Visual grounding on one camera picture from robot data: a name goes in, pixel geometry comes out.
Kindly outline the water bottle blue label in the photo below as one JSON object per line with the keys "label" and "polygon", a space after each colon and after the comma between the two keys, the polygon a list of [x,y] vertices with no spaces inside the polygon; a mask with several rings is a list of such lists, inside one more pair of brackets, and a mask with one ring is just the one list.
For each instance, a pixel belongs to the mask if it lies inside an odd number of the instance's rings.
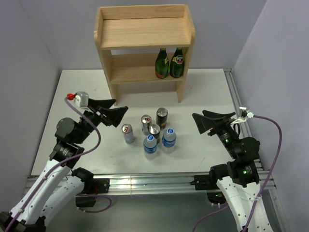
{"label": "water bottle blue label", "polygon": [[144,155],[148,160],[153,160],[158,156],[157,139],[153,135],[147,135],[143,141]]}
{"label": "water bottle blue label", "polygon": [[171,154],[174,151],[177,135],[173,128],[168,128],[162,136],[162,149],[165,154]]}

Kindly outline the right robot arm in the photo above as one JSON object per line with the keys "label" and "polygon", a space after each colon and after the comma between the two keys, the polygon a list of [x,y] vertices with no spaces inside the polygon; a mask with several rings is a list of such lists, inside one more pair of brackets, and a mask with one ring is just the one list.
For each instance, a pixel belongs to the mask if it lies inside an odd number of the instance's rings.
{"label": "right robot arm", "polygon": [[260,142],[252,137],[240,138],[234,130],[254,114],[240,107],[240,117],[235,113],[219,114],[204,110],[193,113],[199,133],[217,135],[232,161],[212,166],[206,185],[222,192],[239,232],[271,232],[273,229],[261,198],[260,177],[255,165],[259,159]]}

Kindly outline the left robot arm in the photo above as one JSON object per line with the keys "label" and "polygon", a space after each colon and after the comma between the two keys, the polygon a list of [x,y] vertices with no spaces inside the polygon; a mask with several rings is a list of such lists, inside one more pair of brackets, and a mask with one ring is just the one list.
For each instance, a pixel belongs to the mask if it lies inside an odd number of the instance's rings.
{"label": "left robot arm", "polygon": [[23,199],[9,212],[1,212],[0,227],[5,232],[44,232],[59,210],[80,193],[94,190],[93,174],[83,168],[74,169],[81,156],[98,148],[85,151],[80,145],[102,123],[117,127],[127,106],[111,108],[116,102],[110,100],[85,101],[86,110],[78,122],[65,117],[56,126],[56,145],[42,173]]}

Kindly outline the wooden two-tier shelf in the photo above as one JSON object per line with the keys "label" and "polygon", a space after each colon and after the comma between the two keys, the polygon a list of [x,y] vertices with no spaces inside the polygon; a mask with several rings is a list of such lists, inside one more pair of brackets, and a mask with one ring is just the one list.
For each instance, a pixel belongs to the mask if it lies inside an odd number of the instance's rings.
{"label": "wooden two-tier shelf", "polygon": [[180,47],[185,63],[183,76],[166,77],[164,81],[175,82],[181,102],[195,37],[186,4],[98,7],[94,41],[111,97],[118,98],[119,84],[160,81],[154,71],[156,53],[114,55],[112,50]]}

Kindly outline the silver can front left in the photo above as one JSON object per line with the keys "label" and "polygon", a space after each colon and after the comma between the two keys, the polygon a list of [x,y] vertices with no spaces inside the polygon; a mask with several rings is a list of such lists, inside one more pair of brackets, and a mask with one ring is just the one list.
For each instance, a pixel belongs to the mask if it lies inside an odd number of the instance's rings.
{"label": "silver can front left", "polygon": [[135,140],[135,137],[134,137],[132,126],[126,123],[122,125],[121,130],[122,130],[122,134],[124,136],[125,142],[127,144],[133,143]]}

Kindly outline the silver can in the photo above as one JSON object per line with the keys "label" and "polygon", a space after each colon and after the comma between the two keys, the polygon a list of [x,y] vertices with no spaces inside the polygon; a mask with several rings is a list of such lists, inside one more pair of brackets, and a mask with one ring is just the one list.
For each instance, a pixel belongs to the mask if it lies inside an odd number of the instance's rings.
{"label": "silver can", "polygon": [[148,135],[149,134],[149,126],[152,123],[152,118],[150,115],[143,115],[141,117],[141,131],[144,135]]}
{"label": "silver can", "polygon": [[125,142],[127,144],[133,143],[135,140],[135,137],[134,137],[132,126],[126,123],[122,125],[121,130],[122,130],[122,134],[124,136]]}

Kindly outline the black can rear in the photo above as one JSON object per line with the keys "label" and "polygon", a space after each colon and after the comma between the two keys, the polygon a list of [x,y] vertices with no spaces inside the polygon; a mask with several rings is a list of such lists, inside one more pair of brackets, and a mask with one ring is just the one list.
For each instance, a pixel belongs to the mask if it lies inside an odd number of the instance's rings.
{"label": "black can rear", "polygon": [[168,111],[166,108],[159,108],[156,112],[156,123],[163,130],[166,127],[168,118]]}

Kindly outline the black can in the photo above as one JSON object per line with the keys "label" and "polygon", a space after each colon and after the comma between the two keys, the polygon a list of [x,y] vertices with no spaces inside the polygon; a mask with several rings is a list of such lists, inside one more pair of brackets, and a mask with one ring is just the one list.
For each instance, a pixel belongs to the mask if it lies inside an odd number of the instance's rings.
{"label": "black can", "polygon": [[168,111],[166,108],[159,108],[156,112],[156,123],[163,130],[166,127],[168,118]]}
{"label": "black can", "polygon": [[161,128],[157,124],[151,124],[148,128],[149,133],[156,139],[157,144],[160,143]]}

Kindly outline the black can front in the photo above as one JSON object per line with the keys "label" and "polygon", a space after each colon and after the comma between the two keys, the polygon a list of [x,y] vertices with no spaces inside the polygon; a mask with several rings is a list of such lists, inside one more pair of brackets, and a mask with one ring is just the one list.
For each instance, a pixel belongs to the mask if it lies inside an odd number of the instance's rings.
{"label": "black can front", "polygon": [[161,128],[157,124],[151,124],[148,128],[149,133],[156,139],[157,144],[160,143]]}

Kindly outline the green glass bottle right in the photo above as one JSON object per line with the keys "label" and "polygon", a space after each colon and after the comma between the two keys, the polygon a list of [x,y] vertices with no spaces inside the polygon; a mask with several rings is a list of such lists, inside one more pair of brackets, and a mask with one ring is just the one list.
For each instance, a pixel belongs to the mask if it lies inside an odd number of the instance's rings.
{"label": "green glass bottle right", "polygon": [[183,75],[183,71],[184,71],[183,49],[181,47],[177,47],[170,63],[169,68],[170,76],[173,78],[179,78]]}

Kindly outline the green glass bottle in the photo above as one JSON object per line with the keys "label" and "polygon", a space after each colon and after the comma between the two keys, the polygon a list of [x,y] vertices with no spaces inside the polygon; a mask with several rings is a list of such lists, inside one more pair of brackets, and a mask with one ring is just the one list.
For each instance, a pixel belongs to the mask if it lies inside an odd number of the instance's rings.
{"label": "green glass bottle", "polygon": [[173,78],[179,78],[183,75],[183,71],[184,71],[183,49],[181,47],[177,47],[170,63],[169,68],[170,76]]}
{"label": "green glass bottle", "polygon": [[166,48],[161,48],[155,61],[155,74],[157,78],[164,79],[169,72],[169,61]]}

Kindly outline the green glass bottle left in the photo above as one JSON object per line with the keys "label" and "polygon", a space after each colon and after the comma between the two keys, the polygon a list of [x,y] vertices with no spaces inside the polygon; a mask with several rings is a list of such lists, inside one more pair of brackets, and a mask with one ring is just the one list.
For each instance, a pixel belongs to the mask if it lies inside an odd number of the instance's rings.
{"label": "green glass bottle left", "polygon": [[157,78],[164,79],[169,72],[169,61],[166,48],[161,48],[155,61],[155,74]]}

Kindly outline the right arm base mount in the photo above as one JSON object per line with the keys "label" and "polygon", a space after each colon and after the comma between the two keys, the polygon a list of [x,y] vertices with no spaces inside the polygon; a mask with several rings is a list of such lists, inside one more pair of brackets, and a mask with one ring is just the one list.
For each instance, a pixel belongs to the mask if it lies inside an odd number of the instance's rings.
{"label": "right arm base mount", "polygon": [[195,187],[195,190],[206,192],[207,200],[213,204],[224,204],[226,199],[215,184],[210,174],[194,175],[194,180],[190,182],[190,185]]}

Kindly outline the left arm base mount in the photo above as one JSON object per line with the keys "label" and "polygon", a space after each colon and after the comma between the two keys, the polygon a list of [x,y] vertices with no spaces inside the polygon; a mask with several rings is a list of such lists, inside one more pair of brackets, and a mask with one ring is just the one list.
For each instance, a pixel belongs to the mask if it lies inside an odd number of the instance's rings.
{"label": "left arm base mount", "polygon": [[[99,193],[108,193],[110,180],[108,178],[95,179],[94,174],[84,168],[77,168],[72,171],[72,176],[76,176],[84,183],[82,194],[98,195]],[[77,197],[75,204],[77,207],[86,209],[93,207],[96,203],[96,197]]]}

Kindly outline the aluminium front rail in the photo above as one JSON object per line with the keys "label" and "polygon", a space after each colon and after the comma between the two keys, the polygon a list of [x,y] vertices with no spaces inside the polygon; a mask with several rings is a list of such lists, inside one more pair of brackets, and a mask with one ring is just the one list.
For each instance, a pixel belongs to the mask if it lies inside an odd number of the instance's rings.
{"label": "aluminium front rail", "polygon": [[101,193],[110,196],[181,194],[197,192],[190,182],[194,180],[194,175],[201,174],[208,173],[96,174],[94,178],[110,180],[108,193]]}

